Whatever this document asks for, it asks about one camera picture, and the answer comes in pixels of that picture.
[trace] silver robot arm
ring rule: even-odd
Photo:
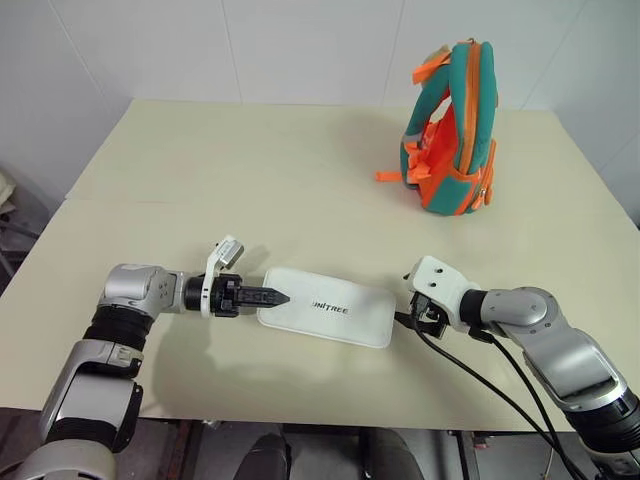
[[[288,301],[273,289],[243,287],[238,275],[218,274],[242,254],[227,236],[195,276],[150,265],[118,265],[109,273],[91,325],[72,348],[40,417],[43,446],[15,479],[113,480],[113,453],[131,440],[142,402],[133,379],[146,336],[161,313],[200,311],[205,317],[238,315],[240,306]]]
[[[640,402],[600,346],[572,328],[555,297],[539,288],[480,290],[433,257],[408,278],[411,315],[441,336],[445,326],[488,330],[523,350],[525,363],[580,436],[607,479],[640,479]]]

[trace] tabletop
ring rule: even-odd
[[[115,264],[201,272],[227,233],[246,246],[235,270],[249,285],[287,266],[387,288],[406,309],[402,275],[433,255],[483,288],[545,288],[640,391],[638,234],[557,119],[500,112],[494,201],[447,218],[373,179],[397,164],[406,116],[134,102],[0,298],[0,405],[41,408]],[[452,330],[440,344],[534,412],[491,346]],[[144,416],[529,430],[400,325],[378,350],[270,329],[251,313],[163,314],[144,353]]]

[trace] white wall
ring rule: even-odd
[[[50,211],[131,97],[411,105],[443,43],[495,49],[640,222],[636,0],[0,0],[0,167]]]

